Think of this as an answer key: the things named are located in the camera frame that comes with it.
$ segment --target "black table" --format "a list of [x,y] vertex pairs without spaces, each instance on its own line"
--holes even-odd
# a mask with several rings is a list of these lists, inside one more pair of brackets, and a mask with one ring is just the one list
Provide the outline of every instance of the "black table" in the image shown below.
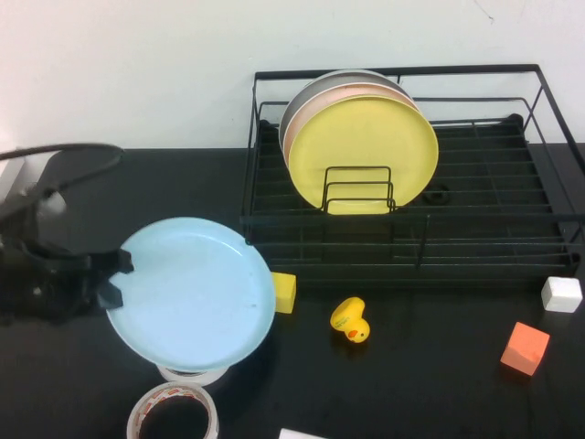
[[[244,150],[134,150],[110,174],[64,194],[63,221],[43,235],[73,251],[105,251],[142,226],[196,216],[239,229]],[[95,166],[67,152],[40,184]],[[340,300],[361,295],[364,345],[333,333]],[[583,437],[585,327],[545,315],[533,294],[337,293],[300,288],[261,347],[207,389],[220,437],[276,439],[282,427],[330,439]],[[514,323],[551,334],[532,380],[499,365]],[[163,382],[106,316],[0,329],[2,437],[124,438],[140,397]]]

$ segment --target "dish rack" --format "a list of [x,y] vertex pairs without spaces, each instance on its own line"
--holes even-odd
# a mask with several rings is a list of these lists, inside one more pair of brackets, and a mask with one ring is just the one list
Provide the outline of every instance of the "dish rack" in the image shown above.
[[[330,215],[297,193],[278,141],[288,101],[331,70],[264,71],[254,78],[240,222],[275,272],[319,288],[539,288],[573,276],[585,209],[569,196],[555,156],[585,160],[538,65],[371,69],[402,86],[430,120],[439,163],[430,184],[397,206],[391,169],[359,168],[386,185],[388,214]],[[369,168],[388,170],[371,182]],[[354,169],[333,166],[332,170]]]

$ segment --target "white object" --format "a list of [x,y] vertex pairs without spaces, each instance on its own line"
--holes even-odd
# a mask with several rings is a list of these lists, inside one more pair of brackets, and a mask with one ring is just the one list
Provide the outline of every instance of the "white object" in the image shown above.
[[209,372],[189,373],[170,370],[163,366],[156,366],[163,378],[167,381],[189,381],[200,386],[207,386],[219,380],[228,371],[228,368],[210,370]]
[[549,277],[542,288],[542,305],[547,311],[574,313],[583,295],[579,279]]
[[140,435],[140,427],[146,414],[150,412],[155,405],[164,401],[167,398],[175,396],[190,396],[201,402],[207,409],[207,416],[209,424],[207,425],[207,432],[203,439],[217,439],[219,434],[218,411],[216,404],[213,403],[209,393],[203,388],[197,386],[193,382],[174,381],[166,382],[154,389],[148,391],[141,399],[134,405],[128,423],[126,425],[126,438],[138,439]]
[[324,439],[318,436],[311,436],[310,434],[294,432],[293,430],[287,430],[283,428],[279,439]]

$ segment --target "white block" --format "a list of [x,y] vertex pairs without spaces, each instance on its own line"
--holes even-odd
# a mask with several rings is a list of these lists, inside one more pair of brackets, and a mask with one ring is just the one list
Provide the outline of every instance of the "white block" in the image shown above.
[[287,430],[283,428],[279,439],[323,439],[322,437],[311,436],[310,434],[294,432],[293,430]]
[[579,279],[573,277],[549,277],[542,288],[542,305],[547,311],[574,313],[582,298]]

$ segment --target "yellow rubber duck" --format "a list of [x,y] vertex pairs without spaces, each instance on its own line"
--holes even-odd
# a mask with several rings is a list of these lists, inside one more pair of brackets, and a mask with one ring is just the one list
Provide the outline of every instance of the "yellow rubber duck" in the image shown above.
[[333,329],[343,331],[354,343],[361,343],[369,336],[369,324],[362,318],[366,304],[359,297],[344,300],[331,315]]

